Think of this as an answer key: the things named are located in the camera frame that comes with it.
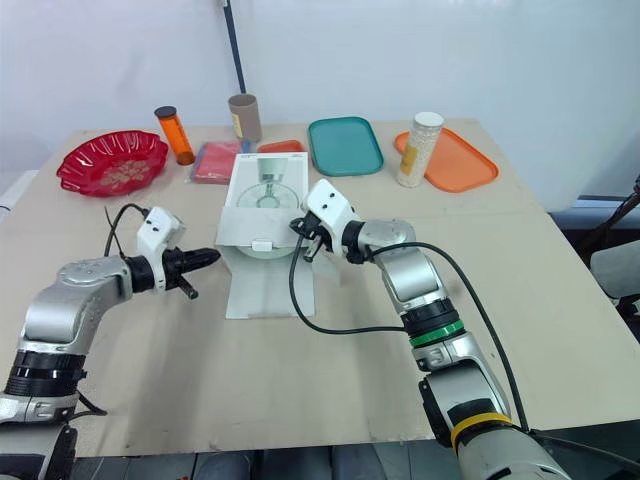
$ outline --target yellow ring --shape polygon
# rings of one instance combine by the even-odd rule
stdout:
[[[453,428],[453,431],[451,432],[451,446],[454,449],[456,449],[456,440],[458,439],[458,436],[463,432],[463,430],[466,430],[467,428],[477,425],[479,423],[495,422],[495,421],[504,422],[511,425],[511,419],[509,417],[501,413],[495,413],[495,412],[480,413],[478,415],[474,415],[473,417],[465,418],[463,421],[458,423]]]

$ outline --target white container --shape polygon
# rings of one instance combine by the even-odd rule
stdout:
[[[443,124],[444,118],[433,112],[420,112],[413,117],[413,128],[398,170],[400,185],[410,188],[420,185]]]

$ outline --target white wall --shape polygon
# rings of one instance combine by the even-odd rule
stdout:
[[[619,159],[640,133],[637,0],[245,0],[234,13],[267,120],[477,117],[550,210],[616,158],[640,173],[639,151]]]
[[[237,90],[213,0],[2,0],[0,170],[38,168],[72,131],[222,124]]]
[[[592,177],[610,179],[609,164],[640,173],[637,0],[233,7],[265,123],[410,119],[424,109],[477,117],[549,210],[590,182],[597,191]],[[226,98],[237,87],[217,0],[3,0],[1,8],[5,169],[41,162],[73,129],[152,125],[159,104],[177,105],[185,123],[228,121]]]

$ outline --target teal tray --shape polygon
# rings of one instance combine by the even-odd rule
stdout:
[[[309,145],[316,169],[331,177],[376,173],[384,163],[371,125],[360,117],[313,122]]]

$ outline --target red plastic plate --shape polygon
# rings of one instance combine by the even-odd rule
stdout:
[[[67,154],[56,175],[60,186],[92,197],[125,195],[146,187],[162,171],[169,147],[140,130],[107,133]]]

